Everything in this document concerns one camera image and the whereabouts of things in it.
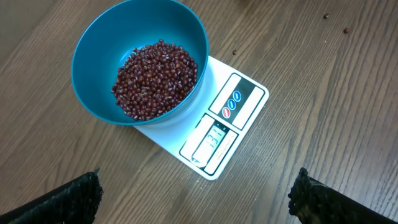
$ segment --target kitchen scale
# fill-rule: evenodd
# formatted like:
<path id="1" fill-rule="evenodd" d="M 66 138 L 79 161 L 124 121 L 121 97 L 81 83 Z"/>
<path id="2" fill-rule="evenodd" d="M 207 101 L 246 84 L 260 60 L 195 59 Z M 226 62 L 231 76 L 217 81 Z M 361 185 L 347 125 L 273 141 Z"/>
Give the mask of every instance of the kitchen scale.
<path id="1" fill-rule="evenodd" d="M 217 179 L 269 97 L 266 87 L 209 57 L 195 99 L 173 118 L 135 126 L 208 180 Z"/>

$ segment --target red bean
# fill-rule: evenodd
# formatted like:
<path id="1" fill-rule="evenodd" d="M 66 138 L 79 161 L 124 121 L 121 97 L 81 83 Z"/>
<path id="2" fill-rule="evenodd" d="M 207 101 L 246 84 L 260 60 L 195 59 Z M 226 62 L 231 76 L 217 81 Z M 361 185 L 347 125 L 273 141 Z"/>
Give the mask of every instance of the red bean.
<path id="1" fill-rule="evenodd" d="M 124 113 L 147 121 L 172 110 L 197 82 L 198 65 L 182 46 L 159 40 L 133 53 L 118 68 L 111 93 Z"/>

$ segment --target teal plastic bowl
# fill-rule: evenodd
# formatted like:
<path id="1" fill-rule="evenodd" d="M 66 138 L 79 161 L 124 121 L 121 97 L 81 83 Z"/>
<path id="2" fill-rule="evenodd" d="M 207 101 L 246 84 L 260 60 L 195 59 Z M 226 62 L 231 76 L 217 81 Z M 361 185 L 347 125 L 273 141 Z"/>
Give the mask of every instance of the teal plastic bowl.
<path id="1" fill-rule="evenodd" d="M 116 105 L 111 93 L 118 68 L 134 47 L 163 39 L 181 45 L 198 64 L 192 92 L 174 109 L 148 121 L 134 121 Z M 209 46 L 198 16 L 174 0 L 131 0 L 108 9 L 81 36 L 72 60 L 72 85 L 82 105 L 97 118 L 113 124 L 154 124 L 178 116 L 195 98 L 207 65 Z"/>

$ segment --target white label strip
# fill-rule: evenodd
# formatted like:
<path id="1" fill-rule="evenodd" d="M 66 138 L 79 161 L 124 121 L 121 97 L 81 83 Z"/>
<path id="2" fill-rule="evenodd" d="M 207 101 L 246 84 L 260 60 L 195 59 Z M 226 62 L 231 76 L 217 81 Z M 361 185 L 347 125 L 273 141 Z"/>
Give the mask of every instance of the white label strip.
<path id="1" fill-rule="evenodd" d="M 251 92 L 249 98 L 244 103 L 241 111 L 239 111 L 238 115 L 236 115 L 234 121 L 232 122 L 237 128 L 242 129 L 246 121 L 249 119 L 250 114 L 256 108 L 258 102 L 260 101 L 261 97 L 264 94 L 264 90 L 254 87 L 253 91 Z"/>
<path id="2" fill-rule="evenodd" d="M 218 146 L 217 151 L 214 153 L 214 156 L 210 159 L 208 165 L 205 168 L 205 171 L 213 175 L 216 171 L 218 164 L 223 160 L 225 154 L 228 152 L 228 149 L 231 147 L 232 143 L 236 139 L 237 134 L 231 130 L 228 131 L 223 142 L 221 142 L 220 146 Z"/>
<path id="3" fill-rule="evenodd" d="M 200 141 L 205 137 L 205 134 L 213 125 L 214 119 L 208 115 L 204 115 L 200 120 L 198 126 L 192 131 L 192 133 L 187 138 L 184 147 L 181 149 L 181 155 L 188 160 L 192 159 L 192 154 L 198 147 Z"/>
<path id="4" fill-rule="evenodd" d="M 232 91 L 234 91 L 236 85 L 239 83 L 239 81 L 241 81 L 241 79 L 242 78 L 236 74 L 231 75 L 231 78 L 225 84 L 224 88 L 217 96 L 217 99 L 210 107 L 210 110 L 212 112 L 214 112 L 215 114 L 218 114 L 220 112 L 220 110 L 225 104 L 225 101 L 228 99 L 229 96 L 231 96 Z"/>

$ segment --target brown tabletop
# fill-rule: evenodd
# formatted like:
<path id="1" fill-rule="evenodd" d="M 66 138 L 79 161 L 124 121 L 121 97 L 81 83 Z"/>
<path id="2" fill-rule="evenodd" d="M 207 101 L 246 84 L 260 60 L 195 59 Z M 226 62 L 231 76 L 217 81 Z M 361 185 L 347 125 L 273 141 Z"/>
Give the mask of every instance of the brown tabletop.
<path id="1" fill-rule="evenodd" d="M 305 167 L 398 220 L 398 1 L 185 0 L 210 54 L 271 93 L 213 182 L 79 104 L 74 48 L 117 2 L 0 1 L 0 213 L 99 167 L 96 223 L 297 223 Z"/>

